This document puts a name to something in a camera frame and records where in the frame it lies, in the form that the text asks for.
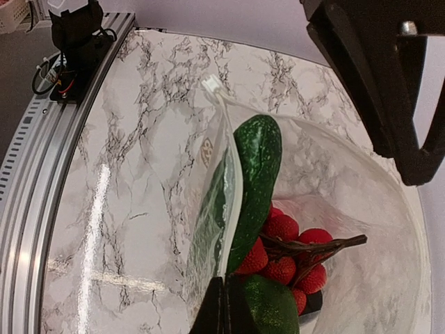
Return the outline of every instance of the metal extrusion frame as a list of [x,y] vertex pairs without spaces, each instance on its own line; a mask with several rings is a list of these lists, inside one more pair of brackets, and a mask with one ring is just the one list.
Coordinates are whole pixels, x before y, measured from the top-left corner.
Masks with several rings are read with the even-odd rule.
[[103,27],[113,43],[80,105],[35,95],[0,169],[0,332],[40,332],[47,254],[77,141],[134,14],[113,13]]

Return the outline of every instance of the black cable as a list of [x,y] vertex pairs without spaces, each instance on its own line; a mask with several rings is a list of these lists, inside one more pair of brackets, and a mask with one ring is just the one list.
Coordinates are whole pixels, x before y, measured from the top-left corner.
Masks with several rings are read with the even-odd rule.
[[[100,29],[100,32],[102,33],[102,35],[104,35],[104,36],[106,36],[106,37],[112,37],[112,41],[113,41],[113,42],[115,42],[116,40],[118,40],[118,35],[117,35],[117,33],[116,33],[113,29],[111,29],[111,28],[104,29],[104,28],[102,28],[102,27],[100,27],[99,29]],[[113,35],[113,36],[110,36],[109,34],[107,34],[107,33],[106,33],[107,31],[110,31],[110,32],[111,32],[111,35]]]
[[31,25],[29,29],[26,31],[27,33],[30,33],[34,29],[34,10],[33,10],[33,2],[28,2],[29,4],[29,11],[31,12]]
[[56,86],[57,80],[60,77],[60,75],[62,74],[62,70],[63,70],[63,52],[60,53],[60,67],[58,69],[56,80],[47,89],[39,91],[35,87],[35,80],[37,80],[37,77],[39,76],[40,71],[42,70],[42,66],[44,66],[44,65],[45,65],[45,63],[41,64],[40,68],[35,72],[33,80],[31,82],[31,88],[33,89],[33,93],[36,94],[36,95],[44,95],[44,94],[48,93],[51,89],[53,89]]

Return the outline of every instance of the basket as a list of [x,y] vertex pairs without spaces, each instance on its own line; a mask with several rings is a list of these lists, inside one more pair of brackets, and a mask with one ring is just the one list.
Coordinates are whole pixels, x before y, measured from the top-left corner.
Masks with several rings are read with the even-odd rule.
[[29,14],[25,0],[10,0],[0,6],[0,33],[12,33]]

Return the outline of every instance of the white marble countertop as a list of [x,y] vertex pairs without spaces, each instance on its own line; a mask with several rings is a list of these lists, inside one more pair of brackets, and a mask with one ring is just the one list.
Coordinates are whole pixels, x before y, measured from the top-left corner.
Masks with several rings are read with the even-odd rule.
[[[188,333],[184,185],[213,110],[196,90],[208,73],[241,102],[334,130],[401,183],[393,161],[372,152],[331,69],[218,40],[133,31],[97,96],[63,189],[43,333]],[[188,109],[166,113],[176,102]],[[401,188],[426,244],[416,189]],[[428,250],[423,256],[429,263]],[[428,274],[416,333],[429,333]]]

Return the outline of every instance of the green cucumber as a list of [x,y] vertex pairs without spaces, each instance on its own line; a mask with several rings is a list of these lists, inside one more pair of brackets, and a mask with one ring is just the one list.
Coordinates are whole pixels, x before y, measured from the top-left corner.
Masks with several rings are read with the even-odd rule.
[[261,334],[299,334],[298,309],[291,290],[259,275],[243,284],[244,296]]
[[227,273],[238,269],[261,232],[282,158],[280,127],[271,116],[250,118],[234,132],[234,137],[243,170],[243,204]]

